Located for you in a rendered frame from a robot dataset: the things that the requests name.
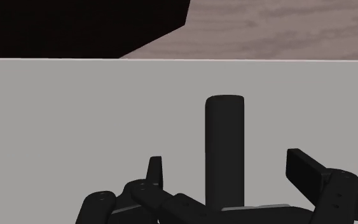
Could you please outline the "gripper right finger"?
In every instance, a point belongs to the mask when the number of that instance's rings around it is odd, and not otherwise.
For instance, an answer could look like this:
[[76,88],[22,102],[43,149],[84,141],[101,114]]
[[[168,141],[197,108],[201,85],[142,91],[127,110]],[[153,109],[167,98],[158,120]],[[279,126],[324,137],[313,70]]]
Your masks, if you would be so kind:
[[358,221],[358,176],[328,168],[298,148],[286,153],[286,178],[314,206],[308,224]]

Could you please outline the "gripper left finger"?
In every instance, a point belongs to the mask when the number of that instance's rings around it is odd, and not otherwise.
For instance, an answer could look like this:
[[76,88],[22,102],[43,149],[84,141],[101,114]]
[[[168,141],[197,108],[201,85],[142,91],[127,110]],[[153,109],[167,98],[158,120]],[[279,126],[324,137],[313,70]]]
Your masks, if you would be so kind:
[[146,177],[128,182],[121,194],[87,195],[75,224],[219,224],[219,213],[183,193],[166,192],[162,158],[155,156]]

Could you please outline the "black cylinder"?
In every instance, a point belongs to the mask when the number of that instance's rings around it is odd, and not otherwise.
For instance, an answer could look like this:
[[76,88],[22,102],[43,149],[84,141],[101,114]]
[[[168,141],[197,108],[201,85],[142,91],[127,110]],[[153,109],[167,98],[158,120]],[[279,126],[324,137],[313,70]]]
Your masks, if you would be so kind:
[[244,98],[205,102],[205,203],[220,211],[244,205]]

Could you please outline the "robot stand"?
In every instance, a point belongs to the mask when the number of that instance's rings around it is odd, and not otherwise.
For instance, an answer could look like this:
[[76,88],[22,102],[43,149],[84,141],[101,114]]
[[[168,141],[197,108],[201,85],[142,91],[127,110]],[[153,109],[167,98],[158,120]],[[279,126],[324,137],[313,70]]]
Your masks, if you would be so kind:
[[186,23],[191,0],[0,0],[0,58],[118,59]]

